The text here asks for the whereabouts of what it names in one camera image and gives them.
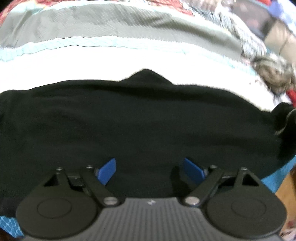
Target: blue gripper pad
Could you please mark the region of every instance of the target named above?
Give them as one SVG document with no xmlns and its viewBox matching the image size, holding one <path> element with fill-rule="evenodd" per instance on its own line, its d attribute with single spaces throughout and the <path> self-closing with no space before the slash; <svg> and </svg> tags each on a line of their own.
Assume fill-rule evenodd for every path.
<svg viewBox="0 0 296 241">
<path fill-rule="evenodd" d="M 99 169 L 97 178 L 101 184 L 106 185 L 116 171 L 116 160 L 112 158 L 102 168 Z"/>
<path fill-rule="evenodd" d="M 197 185 L 205 179 L 204 171 L 187 158 L 183 161 L 183 170 L 185 174 Z"/>
</svg>

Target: black cloth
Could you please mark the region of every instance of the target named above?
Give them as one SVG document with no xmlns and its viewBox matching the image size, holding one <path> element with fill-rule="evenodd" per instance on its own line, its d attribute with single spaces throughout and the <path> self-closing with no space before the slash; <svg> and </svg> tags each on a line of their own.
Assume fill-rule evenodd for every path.
<svg viewBox="0 0 296 241">
<path fill-rule="evenodd" d="M 2 12 L 12 1 L 11 0 L 1 0 L 0 1 L 0 12 Z"/>
<path fill-rule="evenodd" d="M 51 169 L 101 167 L 110 157 L 117 171 L 107 188 L 120 198 L 188 194 L 178 175 L 187 156 L 205 167 L 248 167 L 264 178 L 295 155 L 294 142 L 275 135 L 276 116 L 230 92 L 176 86 L 150 70 L 120 82 L 70 80 L 6 91 L 2 205 L 23 198 Z"/>
</svg>

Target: patterned blanket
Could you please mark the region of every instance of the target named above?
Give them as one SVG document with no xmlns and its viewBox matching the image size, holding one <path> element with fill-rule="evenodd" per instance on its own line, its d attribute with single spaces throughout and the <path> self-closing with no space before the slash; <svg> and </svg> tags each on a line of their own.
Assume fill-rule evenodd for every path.
<svg viewBox="0 0 296 241">
<path fill-rule="evenodd" d="M 18 4 L 26 2 L 28 0 L 13 0 L 6 9 L 0 13 L 0 25 L 4 22 L 7 14 Z M 38 8 L 46 8 L 48 6 L 55 5 L 63 0 L 30 0 Z M 168 7 L 175 9 L 186 15 L 201 16 L 206 20 L 213 22 L 214 24 L 222 27 L 223 29 L 229 31 L 233 36 L 235 36 L 241 43 L 242 52 L 241 56 L 247 59 L 253 59 L 257 56 L 266 55 L 266 47 L 264 43 L 258 39 L 243 23 L 243 21 L 238 20 L 238 17 L 233 18 L 232 13 L 219 13 L 215 14 L 209 10 L 201 10 L 191 7 L 190 5 L 183 3 L 182 0 L 115 0 L 115 1 L 128 1 L 137 2 L 139 4 L 148 4 L 151 6 Z"/>
</svg>

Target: brown surface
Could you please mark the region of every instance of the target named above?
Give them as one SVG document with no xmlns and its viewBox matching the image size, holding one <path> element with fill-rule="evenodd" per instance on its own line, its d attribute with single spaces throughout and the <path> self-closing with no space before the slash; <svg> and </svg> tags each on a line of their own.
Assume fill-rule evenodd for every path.
<svg viewBox="0 0 296 241">
<path fill-rule="evenodd" d="M 288 213 L 284 230 L 288 222 L 296 219 L 296 167 L 286 176 L 276 195 L 284 203 Z"/>
<path fill-rule="evenodd" d="M 0 241 L 19 241 L 20 239 L 15 239 L 11 237 L 8 233 L 0 229 Z"/>
</svg>

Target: small logo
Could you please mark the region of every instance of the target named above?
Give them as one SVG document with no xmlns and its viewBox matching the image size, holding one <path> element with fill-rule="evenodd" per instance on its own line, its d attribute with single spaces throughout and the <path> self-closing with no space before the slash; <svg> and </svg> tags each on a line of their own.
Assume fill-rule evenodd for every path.
<svg viewBox="0 0 296 241">
<path fill-rule="evenodd" d="M 148 202 L 147 202 L 149 205 L 154 205 L 155 203 L 156 203 L 156 201 L 154 201 L 154 200 L 149 200 Z"/>
</svg>

